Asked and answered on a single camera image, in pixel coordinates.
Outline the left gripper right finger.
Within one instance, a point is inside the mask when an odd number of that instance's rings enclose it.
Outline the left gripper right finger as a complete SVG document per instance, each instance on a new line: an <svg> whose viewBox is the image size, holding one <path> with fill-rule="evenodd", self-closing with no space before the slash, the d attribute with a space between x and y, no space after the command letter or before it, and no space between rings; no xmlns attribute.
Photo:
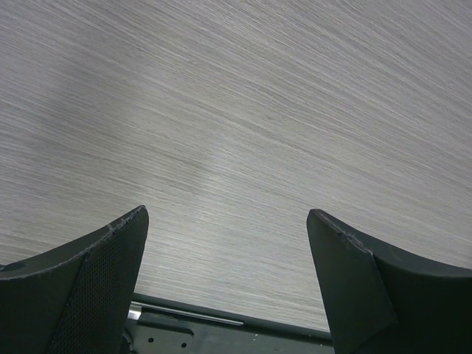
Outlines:
<svg viewBox="0 0 472 354"><path fill-rule="evenodd" d="M312 209L307 231L336 353L470 353L471 270Z"/></svg>

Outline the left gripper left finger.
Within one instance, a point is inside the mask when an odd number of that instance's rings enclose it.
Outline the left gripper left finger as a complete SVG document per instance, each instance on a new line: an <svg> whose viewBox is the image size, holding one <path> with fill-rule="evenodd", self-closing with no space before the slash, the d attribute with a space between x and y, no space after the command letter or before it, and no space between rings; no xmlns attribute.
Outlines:
<svg viewBox="0 0 472 354"><path fill-rule="evenodd" d="M138 206L1 267L2 353L118 353L148 234Z"/></svg>

